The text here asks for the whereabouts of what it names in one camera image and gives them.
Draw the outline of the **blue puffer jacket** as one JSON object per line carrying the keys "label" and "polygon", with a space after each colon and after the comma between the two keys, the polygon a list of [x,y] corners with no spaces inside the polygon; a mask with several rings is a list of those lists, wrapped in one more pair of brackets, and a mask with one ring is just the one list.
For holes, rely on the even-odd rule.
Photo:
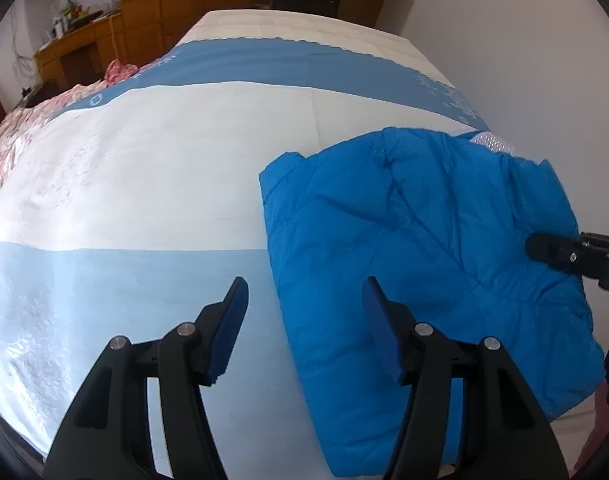
{"label": "blue puffer jacket", "polygon": [[367,278],[449,338],[498,338],[548,419],[603,380],[582,281],[525,251],[536,232],[578,235],[548,162],[387,128],[286,153],[259,182],[289,347],[335,476],[385,471],[408,402],[363,308]]}

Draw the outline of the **blue and white bed sheet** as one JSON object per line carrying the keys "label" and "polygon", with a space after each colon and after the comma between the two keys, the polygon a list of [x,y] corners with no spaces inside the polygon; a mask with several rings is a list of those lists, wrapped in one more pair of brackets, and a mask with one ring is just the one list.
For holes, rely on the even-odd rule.
{"label": "blue and white bed sheet", "polygon": [[284,326],[259,177],[387,128],[507,151],[403,38],[280,11],[206,14],[134,76],[39,128],[0,191],[0,416],[44,460],[111,337],[250,297],[206,408],[233,479],[334,479]]}

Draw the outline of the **pink floral quilt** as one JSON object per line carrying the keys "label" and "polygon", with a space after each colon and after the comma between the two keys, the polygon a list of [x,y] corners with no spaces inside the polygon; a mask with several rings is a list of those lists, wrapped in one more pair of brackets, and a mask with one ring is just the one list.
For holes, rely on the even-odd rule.
{"label": "pink floral quilt", "polygon": [[18,107],[9,112],[0,125],[0,191],[10,172],[16,166],[39,128],[45,126],[67,106],[81,101],[91,94],[105,90],[124,81],[141,70],[133,64],[119,60],[109,63],[105,75],[88,86],[76,84],[72,89],[59,93],[35,107]]}

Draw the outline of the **wooden desk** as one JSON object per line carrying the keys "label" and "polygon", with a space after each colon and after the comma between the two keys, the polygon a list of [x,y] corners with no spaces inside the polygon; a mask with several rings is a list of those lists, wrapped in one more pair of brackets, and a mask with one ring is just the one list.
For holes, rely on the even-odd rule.
{"label": "wooden desk", "polygon": [[36,51],[34,59],[42,81],[52,82],[59,91],[103,79],[112,61],[129,62],[121,14],[101,16],[67,32]]}

